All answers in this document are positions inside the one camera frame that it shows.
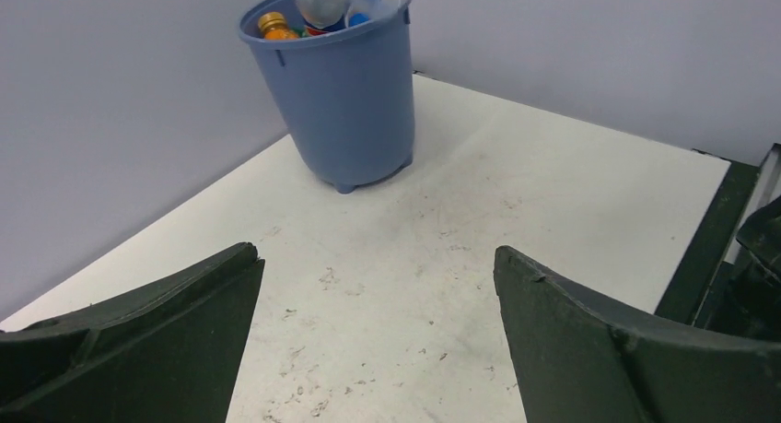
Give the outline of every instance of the wall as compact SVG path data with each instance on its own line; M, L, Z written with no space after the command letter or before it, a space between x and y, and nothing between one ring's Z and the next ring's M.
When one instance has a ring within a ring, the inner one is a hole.
M257 1L0 0L0 318L282 134Z
M414 0L416 68L758 163L781 141L781 0Z

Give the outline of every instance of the orange bottle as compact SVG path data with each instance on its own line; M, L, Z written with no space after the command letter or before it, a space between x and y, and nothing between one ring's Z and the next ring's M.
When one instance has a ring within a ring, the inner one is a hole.
M298 39L298 35L287 26L287 20L282 13L272 11L258 19L258 29L264 39Z

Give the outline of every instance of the yellow bottle cap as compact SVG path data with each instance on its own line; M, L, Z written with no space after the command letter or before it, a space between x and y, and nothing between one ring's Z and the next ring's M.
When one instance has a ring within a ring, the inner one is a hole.
M282 15L282 13L277 13L276 11L266 13L265 15L261 16L260 19L258 19L258 29L261 30L261 33L265 33L267 29L272 27L272 25L280 24L287 26L287 20L285 19L285 16Z

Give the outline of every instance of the blue trash can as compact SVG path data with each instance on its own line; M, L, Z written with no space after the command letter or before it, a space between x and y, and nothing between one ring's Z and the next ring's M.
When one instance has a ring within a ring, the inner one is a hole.
M258 18L277 11L303 28L294 0L247 12L249 44L307 166L342 194L412 163L414 104L409 11L322 36L267 41Z

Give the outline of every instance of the tabletop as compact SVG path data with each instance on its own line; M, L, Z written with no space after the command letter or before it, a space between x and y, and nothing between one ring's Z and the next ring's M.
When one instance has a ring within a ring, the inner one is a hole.
M267 264L227 421L524 421L495 248L653 312L728 163L419 76L414 95L392 179L338 194L286 137L0 326L251 241Z

